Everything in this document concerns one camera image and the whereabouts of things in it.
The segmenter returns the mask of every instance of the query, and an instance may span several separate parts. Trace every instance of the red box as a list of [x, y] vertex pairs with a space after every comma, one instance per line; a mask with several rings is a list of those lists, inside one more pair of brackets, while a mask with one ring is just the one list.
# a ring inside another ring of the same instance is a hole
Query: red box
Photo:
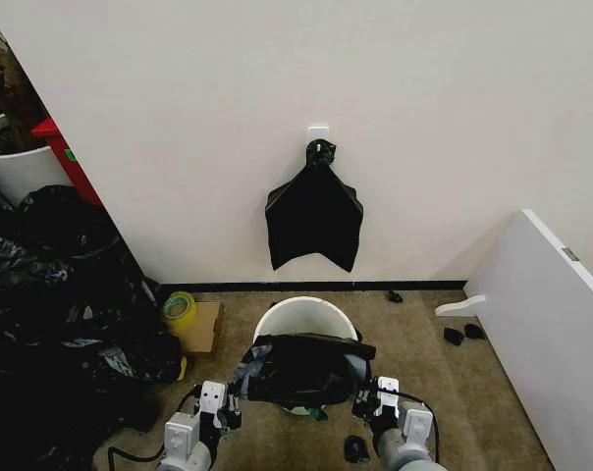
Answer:
[[93, 186], [91, 186], [87, 175], [82, 171], [81, 165], [52, 118], [39, 123], [30, 132], [32, 135], [42, 137], [47, 141], [82, 199], [91, 204], [102, 206], [102, 202], [100, 202], [100, 198], [93, 189]]

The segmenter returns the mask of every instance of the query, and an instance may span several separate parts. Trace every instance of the small black object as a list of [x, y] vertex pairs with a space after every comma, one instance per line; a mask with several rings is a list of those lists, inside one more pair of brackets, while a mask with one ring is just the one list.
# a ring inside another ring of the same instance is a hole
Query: small black object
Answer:
[[468, 339], [486, 339], [482, 329], [480, 329], [480, 327], [476, 326], [475, 324], [466, 324], [464, 326], [464, 334]]
[[446, 327], [443, 331], [443, 339], [445, 339], [449, 343], [453, 343], [454, 345], [458, 346], [464, 340], [464, 335], [461, 331], [457, 331], [456, 329], [450, 329], [449, 327]]
[[305, 167], [273, 189], [266, 203], [273, 269], [308, 253], [321, 253], [343, 270], [353, 268], [363, 209], [354, 188], [329, 167], [336, 145], [325, 139], [307, 146]]
[[366, 463], [369, 460], [366, 442], [356, 435], [345, 440], [345, 460], [349, 463]]
[[394, 292], [393, 290], [388, 290], [388, 300], [391, 302], [404, 302], [404, 299], [398, 292]]

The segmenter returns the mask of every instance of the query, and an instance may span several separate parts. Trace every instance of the black baseboard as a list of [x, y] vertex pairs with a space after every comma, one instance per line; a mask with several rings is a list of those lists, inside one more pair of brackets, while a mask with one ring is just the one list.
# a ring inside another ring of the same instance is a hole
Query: black baseboard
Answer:
[[462, 289], [466, 281], [435, 282], [280, 282], [280, 283], [192, 283], [163, 285], [165, 290], [218, 291], [382, 291], [387, 289]]

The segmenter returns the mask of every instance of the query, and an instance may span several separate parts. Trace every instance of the black cable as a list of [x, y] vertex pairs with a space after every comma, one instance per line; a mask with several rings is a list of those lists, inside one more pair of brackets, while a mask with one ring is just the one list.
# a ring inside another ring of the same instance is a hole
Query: black cable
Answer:
[[[181, 401], [179, 401], [179, 405], [177, 406], [177, 412], [181, 412], [181, 409], [183, 409], [183, 406], [186, 404], [186, 401], [190, 397], [194, 396], [195, 389], [196, 389], [196, 387], [192, 388], [186, 395], [183, 396]], [[123, 458], [125, 458], [129, 461], [134, 461], [136, 463], [150, 463], [151, 461], [158, 459], [163, 454], [165, 449], [166, 449], [166, 447], [164, 446], [164, 444], [161, 444], [161, 446], [159, 447], [159, 450], [152, 456], [135, 456], [134, 454], [126, 453], [124, 450], [119, 449], [115, 446], [109, 446], [109, 448], [107, 449], [107, 459], [109, 461], [109, 471], [116, 471], [116, 462], [115, 462], [116, 454], [119, 456], [122, 456]]]
[[388, 393], [388, 394], [398, 395], [399, 397], [404, 397], [406, 399], [413, 400], [414, 402], [420, 402], [427, 408], [427, 410], [429, 410], [432, 413], [432, 421], [434, 422], [434, 462], [438, 463], [439, 459], [440, 459], [438, 421], [436, 420], [436, 414], [432, 410], [432, 407], [430, 407], [430, 404], [425, 402], [420, 397], [416, 397], [415, 395], [412, 395], [412, 394], [406, 394], [405, 392], [389, 391], [389, 390], [385, 390], [382, 388], [377, 388], [377, 391], [379, 391], [380, 393]]

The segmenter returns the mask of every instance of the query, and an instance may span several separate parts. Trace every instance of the white adhesive hook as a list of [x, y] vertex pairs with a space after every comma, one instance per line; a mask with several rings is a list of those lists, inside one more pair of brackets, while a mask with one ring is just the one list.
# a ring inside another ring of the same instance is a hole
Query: white adhesive hook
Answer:
[[305, 143], [305, 145], [309, 144], [312, 140], [316, 139], [329, 140], [329, 126], [316, 125], [307, 128], [307, 142]]

